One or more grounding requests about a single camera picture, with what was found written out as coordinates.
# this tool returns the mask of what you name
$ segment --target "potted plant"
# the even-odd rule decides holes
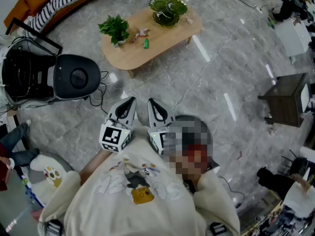
[[[115,47],[118,44],[124,44],[129,37],[129,33],[126,32],[129,24],[127,21],[121,19],[120,15],[117,17],[108,16],[107,20],[103,24],[99,24],[98,27],[101,33],[112,37],[112,44]]]

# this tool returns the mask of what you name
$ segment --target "orange sofa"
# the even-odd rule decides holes
[[[20,21],[24,21],[28,16],[35,16],[48,2],[49,0],[18,0],[14,8],[11,10],[7,18],[4,20],[4,25],[8,28],[13,18],[17,18]],[[73,9],[79,5],[85,3],[88,0],[78,0],[77,2],[70,4],[61,10],[51,18],[48,24],[41,31],[45,34],[54,24],[56,24],[61,18],[66,16]]]

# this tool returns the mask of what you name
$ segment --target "striped blanket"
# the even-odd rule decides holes
[[[51,20],[54,14],[78,0],[50,0],[45,7],[37,13],[36,16],[29,16],[24,23],[33,28],[34,30],[41,32],[46,24]],[[25,31],[24,36],[34,38],[30,32]]]

